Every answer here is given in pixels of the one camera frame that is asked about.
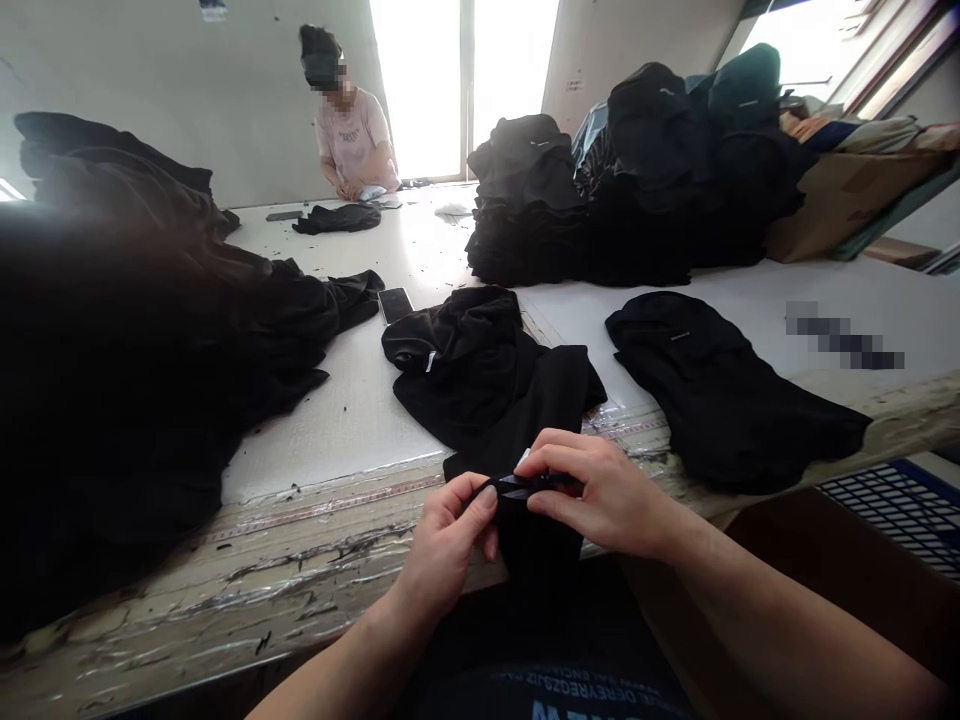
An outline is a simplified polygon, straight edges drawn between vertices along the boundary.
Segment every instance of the smartphone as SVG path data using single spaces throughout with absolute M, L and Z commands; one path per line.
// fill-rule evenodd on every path
M 303 217 L 303 210 L 287 210 L 280 213 L 270 213 L 267 215 L 267 222 L 276 222 L 277 220 L 299 220 Z
M 403 288 L 381 290 L 377 293 L 377 301 L 380 303 L 380 312 L 383 314 L 383 322 L 386 325 L 393 325 L 400 318 L 413 312 L 413 305 L 410 304 L 407 291 Z

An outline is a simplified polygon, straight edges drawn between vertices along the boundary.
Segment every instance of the blue plastic crate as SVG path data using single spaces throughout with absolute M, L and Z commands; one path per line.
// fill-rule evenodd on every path
M 907 460 L 818 486 L 935 570 L 960 583 L 960 492 Z

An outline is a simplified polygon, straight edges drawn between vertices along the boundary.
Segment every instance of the white table surface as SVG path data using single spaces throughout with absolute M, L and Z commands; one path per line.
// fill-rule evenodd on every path
M 469 207 L 473 193 L 470 186 L 389 196 L 416 198 L 416 204 L 385 210 L 378 227 L 358 233 L 299 235 L 292 221 L 266 222 L 269 212 L 299 204 L 238 210 L 243 226 L 229 243 L 271 259 L 292 257 L 308 274 L 336 277 L 369 267 L 388 288 L 406 288 L 415 308 L 429 307 L 456 287 L 479 284 L 463 252 L 469 229 L 434 215 L 451 198 Z M 960 288 L 889 263 L 765 260 L 751 268 L 700 271 L 692 284 L 670 289 L 712 305 L 780 375 L 837 402 L 856 404 L 960 367 Z M 614 360 L 604 320 L 630 298 L 656 290 L 569 282 L 517 292 L 553 344 L 587 346 L 609 396 L 605 407 L 639 411 L 656 404 Z M 882 335 L 885 350 L 905 353 L 905 369 L 845 369 L 847 356 L 818 352 L 815 338 L 787 335 L 786 303 L 793 300 L 818 302 L 821 317 L 850 318 L 853 333 Z M 224 474 L 224 503 L 445 451 L 394 397 L 399 371 L 383 355 L 383 328 L 378 316 L 330 344 L 320 366 L 330 379 L 289 417 L 265 423 L 244 440 Z

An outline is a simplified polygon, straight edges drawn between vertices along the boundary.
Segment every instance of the black t-shirt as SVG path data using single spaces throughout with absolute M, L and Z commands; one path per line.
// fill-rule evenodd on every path
M 694 717 L 686 696 L 655 678 L 585 666 L 513 665 L 464 673 L 429 693 L 418 720 L 676 720 Z
M 616 558 L 561 582 L 461 598 L 393 718 L 626 720 L 695 717 Z

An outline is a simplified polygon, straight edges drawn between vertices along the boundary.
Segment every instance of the dark hair bun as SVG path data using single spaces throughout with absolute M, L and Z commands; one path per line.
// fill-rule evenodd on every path
M 333 36 L 333 33 L 327 32 L 316 25 L 300 26 L 300 56 L 307 55 L 333 55 L 340 57 L 340 43 Z

